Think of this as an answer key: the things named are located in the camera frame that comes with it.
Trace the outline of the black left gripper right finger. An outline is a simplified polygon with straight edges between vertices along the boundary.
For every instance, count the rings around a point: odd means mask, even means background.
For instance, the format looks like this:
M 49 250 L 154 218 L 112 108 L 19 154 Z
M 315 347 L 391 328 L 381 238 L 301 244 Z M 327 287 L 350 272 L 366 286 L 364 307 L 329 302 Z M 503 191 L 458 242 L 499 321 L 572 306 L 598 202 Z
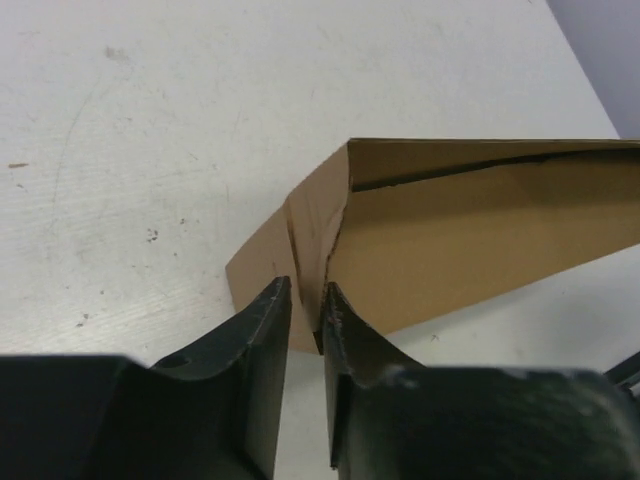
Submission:
M 635 402 L 584 369 L 426 366 L 326 290 L 330 464 L 342 479 L 631 479 Z

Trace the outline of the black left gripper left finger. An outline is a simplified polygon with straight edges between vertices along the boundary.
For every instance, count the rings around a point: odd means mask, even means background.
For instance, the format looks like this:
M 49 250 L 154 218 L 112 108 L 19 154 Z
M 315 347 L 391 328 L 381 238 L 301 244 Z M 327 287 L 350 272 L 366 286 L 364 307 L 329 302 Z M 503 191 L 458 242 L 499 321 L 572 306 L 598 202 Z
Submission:
M 291 321 L 273 279 L 152 366 L 118 355 L 1 359 L 5 479 L 270 479 Z

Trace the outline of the brown cardboard box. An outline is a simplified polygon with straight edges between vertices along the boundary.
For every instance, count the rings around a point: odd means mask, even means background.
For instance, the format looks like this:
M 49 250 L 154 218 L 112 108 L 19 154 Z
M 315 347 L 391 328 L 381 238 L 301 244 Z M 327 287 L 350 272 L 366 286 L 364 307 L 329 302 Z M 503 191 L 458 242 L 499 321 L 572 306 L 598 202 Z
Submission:
M 237 309 L 292 283 L 290 344 L 319 352 L 336 283 L 380 333 L 635 246 L 635 140 L 354 138 L 226 267 Z

